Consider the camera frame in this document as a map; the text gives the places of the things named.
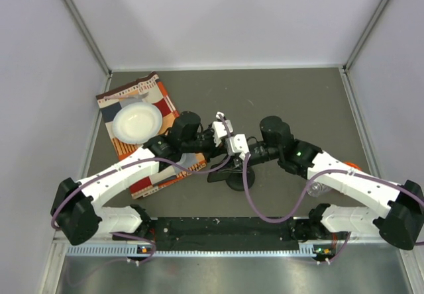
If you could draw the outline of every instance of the white plate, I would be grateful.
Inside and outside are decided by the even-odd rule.
[[[113,119],[113,134],[127,144],[143,144],[157,135],[162,113],[150,103],[133,103],[123,107]]]

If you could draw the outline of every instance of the black stand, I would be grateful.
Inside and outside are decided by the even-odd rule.
[[[251,167],[247,167],[247,187],[251,188],[254,184],[255,175]],[[225,182],[235,191],[244,191],[242,173],[232,173]]]

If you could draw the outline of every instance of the wall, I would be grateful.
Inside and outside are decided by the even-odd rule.
[[[100,71],[61,0],[0,0],[0,293],[35,293],[58,184],[76,177]]]
[[[113,69],[343,64],[380,0],[74,0]]]
[[[424,187],[424,0],[392,0],[351,76],[385,178]]]

